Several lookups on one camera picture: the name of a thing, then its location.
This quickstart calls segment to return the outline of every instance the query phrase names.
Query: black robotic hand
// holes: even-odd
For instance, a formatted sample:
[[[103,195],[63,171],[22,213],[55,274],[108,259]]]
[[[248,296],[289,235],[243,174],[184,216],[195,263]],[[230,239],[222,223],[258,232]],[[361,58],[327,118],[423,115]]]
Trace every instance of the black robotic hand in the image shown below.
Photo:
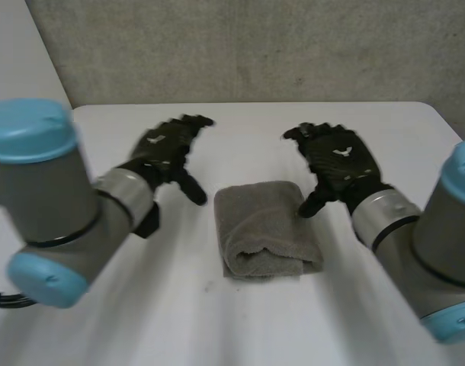
[[[141,136],[131,152],[131,160],[123,167],[143,176],[152,190],[176,181],[192,202],[206,204],[206,193],[184,166],[194,138],[202,128],[213,125],[209,118],[186,114],[163,122]]]
[[[338,125],[303,123],[284,133],[295,140],[309,169],[317,175],[316,190],[299,207],[301,217],[312,217],[326,202],[342,201],[350,213],[369,195],[391,188],[370,150],[352,130]]]

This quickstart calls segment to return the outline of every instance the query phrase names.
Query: robotic arm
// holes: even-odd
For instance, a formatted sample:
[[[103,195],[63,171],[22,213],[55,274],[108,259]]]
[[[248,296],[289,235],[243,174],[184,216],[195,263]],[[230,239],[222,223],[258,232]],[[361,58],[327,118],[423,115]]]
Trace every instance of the robotic arm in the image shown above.
[[[184,165],[194,138],[212,125],[187,115],[164,122],[92,185],[68,111],[48,100],[0,102],[0,204],[26,243],[8,264],[25,297],[1,303],[73,306],[130,233],[147,238],[159,228],[154,197],[164,183],[205,204]]]
[[[445,162],[422,213],[383,183],[360,137],[343,126],[301,124],[284,134],[295,140],[316,190],[299,208],[314,216],[342,201],[358,239],[371,249],[411,308],[440,342],[465,339],[465,142]]]

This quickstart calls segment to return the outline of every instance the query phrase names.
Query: white logo on glove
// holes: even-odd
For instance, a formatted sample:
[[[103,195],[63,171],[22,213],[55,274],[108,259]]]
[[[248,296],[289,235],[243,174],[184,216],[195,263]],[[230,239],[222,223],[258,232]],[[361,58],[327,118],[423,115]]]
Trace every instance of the white logo on glove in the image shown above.
[[[347,156],[349,156],[349,153],[352,150],[353,150],[353,148],[351,146],[349,146],[345,151],[334,150],[333,153],[338,154],[338,155],[343,155],[344,157],[347,157]]]
[[[155,139],[152,139],[151,137],[148,137],[147,140],[149,141],[149,143],[159,143],[163,139],[165,139],[165,137],[163,135],[159,135]]]

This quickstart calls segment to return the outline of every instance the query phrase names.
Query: folded towel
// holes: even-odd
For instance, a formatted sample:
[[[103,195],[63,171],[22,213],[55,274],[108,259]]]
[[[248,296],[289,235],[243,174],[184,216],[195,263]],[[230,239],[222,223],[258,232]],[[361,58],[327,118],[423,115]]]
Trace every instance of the folded towel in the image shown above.
[[[311,222],[297,216],[303,195],[289,181],[224,188],[214,198],[225,277],[297,276],[322,269]]]

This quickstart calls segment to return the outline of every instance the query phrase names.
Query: black cable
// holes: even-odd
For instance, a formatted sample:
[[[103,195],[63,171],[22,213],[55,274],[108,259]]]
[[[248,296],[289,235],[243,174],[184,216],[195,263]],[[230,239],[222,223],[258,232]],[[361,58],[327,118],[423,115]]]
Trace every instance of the black cable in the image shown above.
[[[0,293],[0,309],[20,309],[36,304],[35,301],[23,294],[2,295]]]
[[[31,305],[34,305],[34,304],[35,304],[34,301],[28,300],[28,301],[22,301],[20,303],[12,303],[8,305],[1,304],[0,309],[21,309],[23,307],[30,307]]]

